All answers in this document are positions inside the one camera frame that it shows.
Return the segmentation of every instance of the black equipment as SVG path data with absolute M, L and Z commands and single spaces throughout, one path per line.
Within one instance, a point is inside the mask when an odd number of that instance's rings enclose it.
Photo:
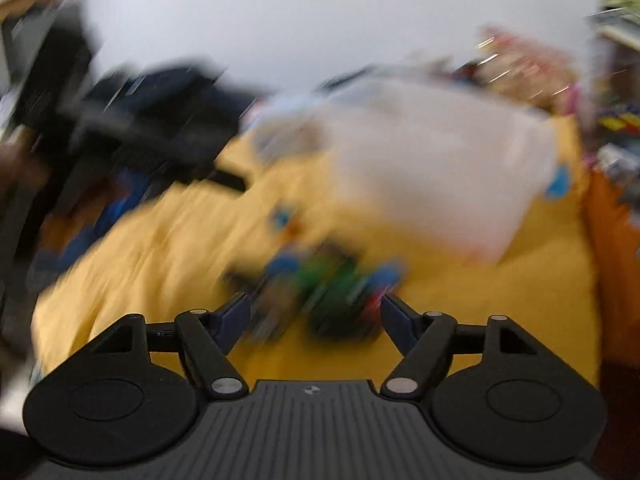
M 505 316 L 486 326 L 385 296 L 404 355 L 370 381 L 258 381 L 225 357 L 247 326 L 239 295 L 174 322 L 121 318 L 28 396 L 42 455 L 28 479 L 596 480 L 600 394 Z M 178 352 L 187 380 L 151 363 Z M 480 364 L 447 376 L 454 354 Z

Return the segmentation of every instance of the yellow cloth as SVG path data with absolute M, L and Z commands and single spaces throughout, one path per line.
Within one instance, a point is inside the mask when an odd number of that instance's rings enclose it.
M 559 123 L 559 133 L 574 136 L 575 130 Z M 210 183 L 174 185 L 157 202 L 122 218 L 41 295 L 32 332 L 44 372 L 125 314 L 162 322 L 222 304 L 228 293 L 218 278 L 229 263 L 261 266 L 278 251 L 268 216 L 283 202 L 300 212 L 303 244 L 334 235 L 362 251 L 363 266 L 404 261 L 408 275 L 399 295 L 416 310 L 443 310 L 474 324 L 506 314 L 595 382 L 595 276 L 576 194 L 535 202 L 503 261 L 476 266 L 336 203 L 327 155 L 290 158 L 264 170 L 239 140 L 221 158 L 226 167 L 250 176 L 246 193 Z M 179 370 L 174 356 L 153 359 Z M 249 383 L 370 378 L 380 384 L 400 354 L 385 334 L 373 342 L 321 345 L 307 340 L 298 323 L 276 344 L 239 343 L 230 359 Z M 466 356 L 454 366 L 473 360 Z

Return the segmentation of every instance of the yellow object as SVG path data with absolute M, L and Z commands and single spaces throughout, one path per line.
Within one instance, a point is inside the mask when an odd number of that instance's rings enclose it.
M 559 120 L 558 132 L 559 140 L 575 138 L 570 121 Z M 246 193 L 207 182 L 174 185 L 122 218 L 41 295 L 32 332 L 44 372 L 125 314 L 139 312 L 147 322 L 162 322 L 192 308 L 215 309 L 228 299 L 218 278 L 229 263 L 261 266 L 278 251 L 270 213 L 287 203 L 305 226 L 301 244 L 317 245 L 333 235 L 362 250 L 364 266 L 399 258 L 408 269 L 399 295 L 416 310 L 443 310 L 475 324 L 506 314 L 595 382 L 595 275 L 576 193 L 534 203 L 503 261 L 477 266 L 337 203 L 328 155 L 292 157 L 265 170 L 240 139 L 219 162 L 249 176 Z M 179 370 L 175 356 L 152 358 Z M 305 338 L 298 323 L 276 344 L 239 343 L 230 359 L 249 383 L 370 378 L 380 384 L 400 354 L 385 334 L 374 342 L 322 346 Z M 454 366 L 474 360 L 466 356 Z

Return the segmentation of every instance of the gray panel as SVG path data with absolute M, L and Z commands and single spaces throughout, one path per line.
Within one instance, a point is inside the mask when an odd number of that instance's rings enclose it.
M 444 446 L 416 406 L 366 381 L 261 381 L 248 397 L 210 405 L 164 455 L 124 470 L 43 463 L 30 479 L 597 480 L 581 463 L 524 474 L 478 465 Z

